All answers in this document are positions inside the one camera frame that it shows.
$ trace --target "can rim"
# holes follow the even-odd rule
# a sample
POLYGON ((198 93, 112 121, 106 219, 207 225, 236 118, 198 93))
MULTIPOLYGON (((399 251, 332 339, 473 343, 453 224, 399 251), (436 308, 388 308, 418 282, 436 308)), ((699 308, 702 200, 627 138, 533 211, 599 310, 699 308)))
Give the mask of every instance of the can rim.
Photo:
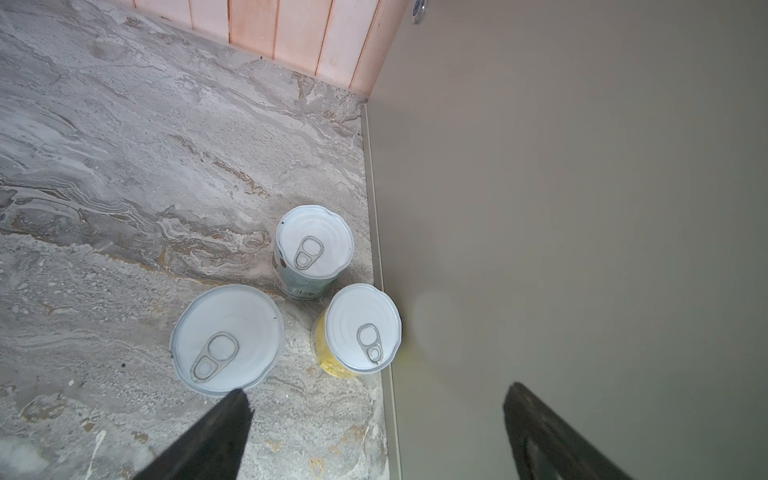
POLYGON ((377 289, 373 285, 370 285, 368 283, 353 283, 352 285, 345 286, 339 292, 336 293, 336 295, 333 296, 333 300, 331 300, 331 303, 328 305, 328 308, 326 310, 326 318, 325 318, 325 337, 326 337, 326 343, 328 344, 328 348, 331 351, 331 354, 333 357, 341 363, 344 368, 348 369, 351 372, 354 373, 362 373, 362 374, 368 374, 368 373, 376 373, 384 370, 386 367, 389 366, 390 363, 395 358, 395 354, 397 353, 397 350, 400 347, 400 343, 402 342, 402 320, 400 319, 400 312, 397 310, 397 305, 395 305, 395 302, 392 301, 391 298, 389 298, 389 295, 384 293, 383 291, 377 289), (388 306, 390 307, 390 311, 393 313, 392 318, 396 321, 398 329, 397 329, 397 342, 395 343, 395 346, 392 348, 392 351, 389 352, 388 356, 377 366, 374 366, 371 369, 358 369, 356 367, 351 366, 347 362, 345 362, 341 356, 339 355, 339 351, 336 349, 336 347, 333 345, 333 342, 331 341, 330 337, 328 336, 328 322, 330 318, 330 314, 333 310, 333 304, 338 302, 341 298, 341 293, 345 292, 345 290, 353 290, 355 288, 366 288, 370 290, 376 291, 376 293, 380 294, 383 299, 386 300, 388 306))
POLYGON ((270 374, 274 366, 277 364, 277 359, 279 359, 280 354, 283 352, 283 347, 285 345, 285 321, 283 320, 283 314, 280 313, 280 309, 277 308, 277 305, 275 304, 274 300, 272 300, 272 298, 266 293, 252 286, 239 285, 236 283, 231 283, 229 285, 216 286, 210 290, 206 290, 205 292, 202 292, 200 295, 196 296, 194 300, 192 300, 190 304, 187 305, 187 308, 184 309, 182 314, 179 315, 179 320, 176 322, 176 325, 174 326, 174 331, 170 335, 169 348, 170 348, 171 356, 174 359, 174 370, 176 372, 176 377, 178 377, 178 379, 181 380, 181 382, 188 389, 193 390, 194 392, 197 392, 197 393, 201 393, 203 395, 221 397, 221 396, 225 396, 230 390, 228 389, 226 391, 218 392, 211 389, 203 389, 201 386, 199 386, 194 382, 191 382, 191 381, 188 382, 187 379, 185 379, 182 375, 180 375, 180 372, 184 371, 184 367, 180 364, 179 355, 174 355, 174 351, 177 351, 178 337, 180 335, 181 327, 187 321, 191 312, 195 308, 197 308, 203 301, 208 300, 209 298, 216 296, 219 293, 222 293, 222 291, 232 291, 232 290, 241 290, 248 293, 255 293, 262 300, 266 300, 267 304, 269 304, 269 306, 276 313, 277 324, 278 324, 277 349, 275 350, 275 353, 272 359, 270 360, 270 363, 264 368, 264 370, 259 375, 257 375, 253 380, 248 382, 246 385, 241 386, 240 388, 243 390, 247 390, 261 383, 270 374))
POLYGON ((344 218, 341 215, 337 214, 336 212, 332 212, 331 210, 328 210, 327 208, 325 208, 322 205, 311 205, 311 204, 310 205, 299 205, 298 207, 294 207, 294 208, 290 209, 288 211, 288 213, 283 215, 283 217, 280 219, 280 223, 277 224, 277 230, 275 231, 275 246, 277 247, 277 249, 280 251, 281 254, 284 253, 283 252, 283 241, 282 241, 282 238, 281 238, 280 234, 283 232, 283 225, 285 224, 286 218, 290 214, 293 214, 296 210, 302 210, 302 209, 307 209, 307 208, 316 208, 316 209, 323 210, 324 213, 329 214, 334 219, 341 221, 341 225, 344 227, 345 233, 349 237, 349 245, 350 245, 349 255, 347 256, 347 258, 344 261, 344 263, 339 268, 334 270, 333 273, 331 273, 329 275, 312 275, 310 273, 307 273, 306 271, 300 271, 299 269, 297 269, 293 265, 293 263, 290 260, 290 258, 286 258, 285 256, 283 256, 284 260, 286 261, 286 268, 291 270, 294 273, 298 273, 301 276, 304 276, 306 278, 311 278, 311 279, 314 279, 314 280, 335 279, 341 272, 344 271, 345 268, 347 268, 349 266, 349 264, 352 262, 353 257, 355 256, 355 237, 352 235, 352 229, 349 228, 349 225, 344 220, 344 218))

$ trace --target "white spot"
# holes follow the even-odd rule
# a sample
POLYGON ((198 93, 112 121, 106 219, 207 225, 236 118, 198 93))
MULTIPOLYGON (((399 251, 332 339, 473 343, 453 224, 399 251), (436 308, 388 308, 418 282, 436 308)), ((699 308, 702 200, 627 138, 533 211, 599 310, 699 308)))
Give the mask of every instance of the white spot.
POLYGON ((98 452, 98 448, 101 446, 101 443, 104 441, 105 436, 107 436, 106 430, 101 430, 96 435, 96 447, 94 448, 94 454, 91 455, 91 463, 88 464, 88 471, 85 472, 85 477, 83 477, 83 480, 88 480, 91 477, 91 475, 93 475, 94 458, 96 458, 96 452, 98 452))
POLYGON ((18 437, 0 438, 0 465, 7 465, 18 474, 38 474, 48 467, 33 444, 18 437))

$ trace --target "wooden backsplash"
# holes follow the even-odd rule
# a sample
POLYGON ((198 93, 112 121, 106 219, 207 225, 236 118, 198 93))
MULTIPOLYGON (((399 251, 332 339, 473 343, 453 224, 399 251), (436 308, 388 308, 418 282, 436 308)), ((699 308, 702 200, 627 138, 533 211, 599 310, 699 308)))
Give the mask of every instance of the wooden backsplash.
POLYGON ((409 0, 116 0, 369 95, 409 0))

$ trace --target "can label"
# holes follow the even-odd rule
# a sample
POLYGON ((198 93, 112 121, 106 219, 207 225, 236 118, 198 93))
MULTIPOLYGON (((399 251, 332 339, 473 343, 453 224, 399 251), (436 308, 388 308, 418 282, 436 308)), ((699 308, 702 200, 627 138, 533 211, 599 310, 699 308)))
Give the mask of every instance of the can label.
POLYGON ((311 300, 323 295, 331 282, 336 279, 335 277, 313 279, 302 275, 288 266, 277 246, 272 255, 272 274, 277 286, 288 296, 298 300, 311 300))
POLYGON ((315 360, 317 360, 320 368, 325 370, 326 373, 340 379, 349 379, 357 376, 357 373, 347 369, 335 356, 333 356, 331 349, 328 347, 328 342, 326 341, 327 311, 328 309, 325 309, 320 313, 315 320, 315 323, 312 324, 312 330, 310 331, 310 345, 315 360))

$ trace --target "metal edge strip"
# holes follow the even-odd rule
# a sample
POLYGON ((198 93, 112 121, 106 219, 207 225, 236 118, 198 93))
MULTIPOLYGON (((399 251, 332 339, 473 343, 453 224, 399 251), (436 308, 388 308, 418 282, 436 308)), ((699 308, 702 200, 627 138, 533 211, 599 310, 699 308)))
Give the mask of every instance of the metal edge strip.
MULTIPOLYGON (((366 166, 366 186, 368 190, 368 221, 371 228, 371 257, 373 259, 373 286, 384 290, 382 273, 381 246, 379 245, 379 220, 376 216, 376 187, 373 183, 373 161, 371 155, 371 137, 368 131, 368 104, 363 104, 360 111, 362 123, 362 152, 366 166)), ((392 365, 382 370, 382 394, 384 396, 384 423, 386 425, 386 446, 389 459, 390 480, 402 480, 400 464, 400 443, 397 432, 397 412, 395 410, 395 385, 392 378, 392 365)))

